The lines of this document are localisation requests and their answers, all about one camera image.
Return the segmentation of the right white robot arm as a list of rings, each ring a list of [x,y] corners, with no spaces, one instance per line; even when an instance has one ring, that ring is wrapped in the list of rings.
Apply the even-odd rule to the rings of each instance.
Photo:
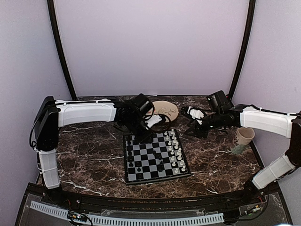
[[[289,140],[287,150],[246,183],[247,189],[240,193],[242,203],[252,203],[258,197],[258,190],[300,168],[300,113],[277,112],[253,104],[234,105],[222,90],[206,96],[206,100],[209,110],[193,106],[181,109],[181,113],[193,123],[188,132],[194,137],[206,138],[211,129],[236,127],[267,132]]]

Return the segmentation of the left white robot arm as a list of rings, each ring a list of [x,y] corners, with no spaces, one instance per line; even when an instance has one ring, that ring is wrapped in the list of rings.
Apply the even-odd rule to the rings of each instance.
[[[57,165],[62,128],[81,123],[112,122],[125,127],[142,142],[151,135],[146,116],[153,110],[153,103],[144,94],[129,100],[103,98],[64,101],[55,100],[53,96],[45,97],[35,117],[29,144],[38,154],[39,170],[49,190],[48,198],[56,205],[66,202],[66,194],[59,189],[61,181]]]

